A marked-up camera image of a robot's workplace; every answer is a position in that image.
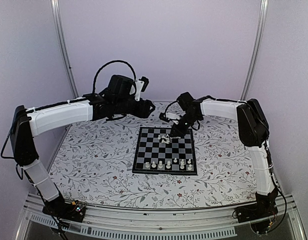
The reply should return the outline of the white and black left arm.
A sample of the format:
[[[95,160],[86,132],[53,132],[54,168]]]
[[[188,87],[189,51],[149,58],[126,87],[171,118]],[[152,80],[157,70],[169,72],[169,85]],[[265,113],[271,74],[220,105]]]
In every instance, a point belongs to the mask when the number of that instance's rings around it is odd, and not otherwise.
[[[133,80],[116,74],[100,93],[87,93],[42,107],[20,105],[15,109],[6,138],[11,143],[10,158],[23,169],[57,217],[64,217],[68,206],[40,160],[39,151],[45,143],[42,138],[75,123],[117,121],[130,115],[148,118],[155,109],[152,101],[141,97],[148,84],[149,79],[144,76]]]

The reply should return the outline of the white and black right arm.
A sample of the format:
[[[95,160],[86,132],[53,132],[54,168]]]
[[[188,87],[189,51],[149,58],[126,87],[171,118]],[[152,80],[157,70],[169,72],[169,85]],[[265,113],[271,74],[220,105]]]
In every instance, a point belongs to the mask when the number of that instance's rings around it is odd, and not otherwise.
[[[205,116],[216,116],[236,121],[241,143],[251,154],[256,176],[256,201],[252,214],[263,218],[271,211],[278,196],[273,179],[273,162],[269,150],[269,124],[258,100],[247,101],[214,98],[210,95],[194,99],[189,92],[181,94],[176,103],[184,115],[164,112],[167,121],[172,121],[172,137],[183,137],[188,128],[203,120]]]

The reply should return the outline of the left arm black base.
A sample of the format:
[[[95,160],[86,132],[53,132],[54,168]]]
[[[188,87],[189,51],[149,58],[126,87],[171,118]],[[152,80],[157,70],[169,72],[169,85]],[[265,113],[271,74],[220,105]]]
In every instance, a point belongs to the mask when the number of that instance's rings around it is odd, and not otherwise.
[[[82,223],[86,213],[86,203],[78,200],[66,202],[60,194],[54,200],[44,200],[42,212],[59,219]]]

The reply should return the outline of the white bishop chess piece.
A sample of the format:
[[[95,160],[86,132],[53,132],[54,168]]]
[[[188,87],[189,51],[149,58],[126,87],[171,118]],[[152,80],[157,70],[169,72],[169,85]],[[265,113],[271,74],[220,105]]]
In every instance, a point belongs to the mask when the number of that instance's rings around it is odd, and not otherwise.
[[[171,168],[171,161],[168,160],[166,163],[166,169],[170,169]]]
[[[162,162],[162,161],[159,161],[159,162],[158,162],[158,168],[159,168],[159,169],[162,169],[162,168],[163,168],[163,162]]]

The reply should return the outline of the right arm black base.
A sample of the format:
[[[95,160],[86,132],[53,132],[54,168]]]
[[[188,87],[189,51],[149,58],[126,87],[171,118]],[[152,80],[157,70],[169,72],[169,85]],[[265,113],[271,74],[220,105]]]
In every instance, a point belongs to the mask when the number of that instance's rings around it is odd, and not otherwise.
[[[251,229],[259,235],[267,234],[277,220],[278,209],[276,206],[276,196],[264,196],[256,194],[256,203],[248,206],[235,208],[232,217],[238,223],[256,221],[251,223]]]

